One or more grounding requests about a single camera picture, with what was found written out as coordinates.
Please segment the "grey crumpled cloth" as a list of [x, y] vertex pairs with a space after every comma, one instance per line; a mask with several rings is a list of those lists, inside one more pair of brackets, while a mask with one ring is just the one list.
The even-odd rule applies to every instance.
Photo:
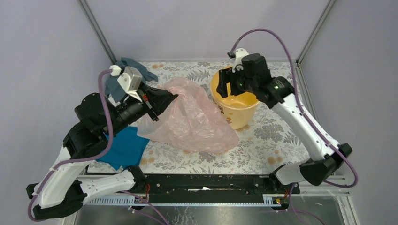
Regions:
[[122, 101], [126, 95], [142, 102], [138, 94], [140, 85], [159, 81], [147, 67], [130, 58], [122, 57], [110, 69], [112, 72], [105, 81], [105, 94], [111, 95], [116, 102]]

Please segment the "pink plastic trash bag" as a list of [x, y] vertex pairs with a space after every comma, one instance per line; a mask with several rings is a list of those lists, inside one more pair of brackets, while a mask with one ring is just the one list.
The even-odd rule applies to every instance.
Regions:
[[239, 142], [235, 130], [221, 115], [203, 87], [185, 77], [164, 84], [177, 98], [153, 121], [148, 115], [137, 122], [137, 135], [190, 152], [222, 154]]

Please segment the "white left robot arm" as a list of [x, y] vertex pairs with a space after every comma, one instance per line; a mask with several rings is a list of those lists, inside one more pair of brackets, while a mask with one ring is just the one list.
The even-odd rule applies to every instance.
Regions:
[[175, 99], [175, 94], [145, 84], [140, 84], [138, 98], [127, 97], [118, 106], [113, 106], [102, 91], [87, 95], [75, 108], [79, 122], [63, 139], [53, 166], [41, 182], [26, 188], [29, 218], [35, 222], [63, 218], [93, 199], [114, 192], [143, 191], [146, 178], [135, 165], [97, 180], [82, 181], [78, 175], [110, 150], [118, 132], [146, 114], [158, 120]]

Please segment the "floral patterned table mat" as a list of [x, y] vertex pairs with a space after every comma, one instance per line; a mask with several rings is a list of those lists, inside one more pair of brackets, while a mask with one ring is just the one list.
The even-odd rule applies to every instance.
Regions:
[[[227, 62], [142, 62], [158, 76], [154, 87], [162, 87], [176, 77], [187, 77], [198, 83], [210, 98], [211, 77]], [[292, 83], [288, 62], [267, 62], [272, 76], [283, 76]], [[260, 103], [252, 120], [236, 131], [240, 141], [223, 154], [188, 152], [170, 145], [150, 141], [143, 153], [140, 168], [144, 173], [196, 174], [268, 174], [278, 166], [308, 158], [304, 145], [276, 113]], [[103, 162], [91, 163], [86, 174], [121, 172]]]

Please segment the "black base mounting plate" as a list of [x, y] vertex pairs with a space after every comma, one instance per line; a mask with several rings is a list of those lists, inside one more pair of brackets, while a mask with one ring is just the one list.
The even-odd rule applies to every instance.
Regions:
[[298, 185], [282, 185], [267, 175], [147, 174], [128, 189], [156, 203], [263, 203], [263, 195], [285, 197]]

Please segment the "yellow trash bin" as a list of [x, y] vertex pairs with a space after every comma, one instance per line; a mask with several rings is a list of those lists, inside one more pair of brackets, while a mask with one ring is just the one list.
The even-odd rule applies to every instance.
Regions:
[[233, 129], [243, 128], [252, 120], [260, 101], [252, 93], [243, 93], [238, 96], [228, 95], [226, 98], [222, 98], [216, 91], [218, 82], [219, 73], [216, 72], [210, 82], [213, 101]]

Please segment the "blue folded cloth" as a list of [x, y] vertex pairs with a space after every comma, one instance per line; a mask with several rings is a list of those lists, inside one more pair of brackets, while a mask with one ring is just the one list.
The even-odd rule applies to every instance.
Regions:
[[149, 139], [137, 136], [137, 131], [136, 127], [126, 127], [120, 131], [113, 138], [108, 153], [97, 161], [107, 163], [115, 170], [139, 165]]

